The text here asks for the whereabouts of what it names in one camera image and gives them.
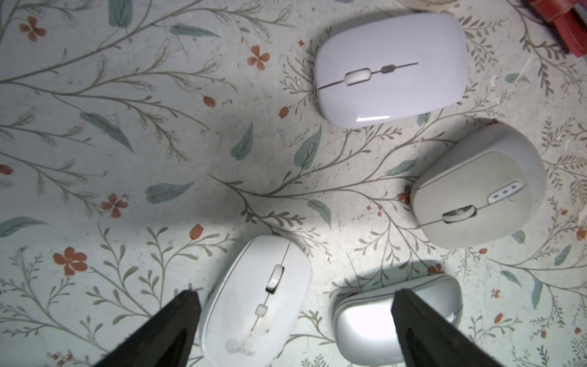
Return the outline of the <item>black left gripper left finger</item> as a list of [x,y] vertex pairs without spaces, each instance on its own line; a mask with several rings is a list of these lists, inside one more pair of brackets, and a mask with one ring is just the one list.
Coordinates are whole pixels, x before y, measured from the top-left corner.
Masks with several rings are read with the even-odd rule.
[[185,366],[200,314],[198,293],[182,291],[97,365]]

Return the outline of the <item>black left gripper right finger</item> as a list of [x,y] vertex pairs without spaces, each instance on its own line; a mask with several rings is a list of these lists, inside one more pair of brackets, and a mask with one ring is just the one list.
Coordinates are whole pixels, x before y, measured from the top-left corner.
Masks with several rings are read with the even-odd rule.
[[391,314],[407,366],[501,366],[411,290],[396,293]]

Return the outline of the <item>silver mouse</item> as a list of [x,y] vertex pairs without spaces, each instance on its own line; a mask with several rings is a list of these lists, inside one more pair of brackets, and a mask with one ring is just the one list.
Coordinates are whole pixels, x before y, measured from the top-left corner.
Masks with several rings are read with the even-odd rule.
[[333,326],[336,345],[354,365],[384,366],[404,357],[391,309],[402,289],[413,291],[457,327],[463,309],[460,283],[450,275],[432,275],[351,296],[336,307]]

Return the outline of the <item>white slim mouse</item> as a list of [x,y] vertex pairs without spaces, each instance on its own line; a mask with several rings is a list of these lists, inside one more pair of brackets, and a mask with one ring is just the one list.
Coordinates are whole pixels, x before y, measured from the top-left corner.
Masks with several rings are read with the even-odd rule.
[[198,338],[211,366],[269,366],[283,350],[310,287],[312,265],[293,241],[251,240],[201,313]]

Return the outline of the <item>grey beige mouse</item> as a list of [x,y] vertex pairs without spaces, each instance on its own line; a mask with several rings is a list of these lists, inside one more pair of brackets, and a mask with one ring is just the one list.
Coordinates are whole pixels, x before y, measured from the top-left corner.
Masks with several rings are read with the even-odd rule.
[[432,244],[459,249],[517,232],[537,213],[546,188],[546,169],[530,139],[509,125],[487,125],[415,181],[411,209]]

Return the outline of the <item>lilac mouse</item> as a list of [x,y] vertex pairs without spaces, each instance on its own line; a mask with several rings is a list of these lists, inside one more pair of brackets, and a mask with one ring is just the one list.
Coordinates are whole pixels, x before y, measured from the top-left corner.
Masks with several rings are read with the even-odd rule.
[[465,94],[466,35],[454,16],[433,12],[364,24],[319,48],[313,79],[322,116],[340,128],[430,113]]

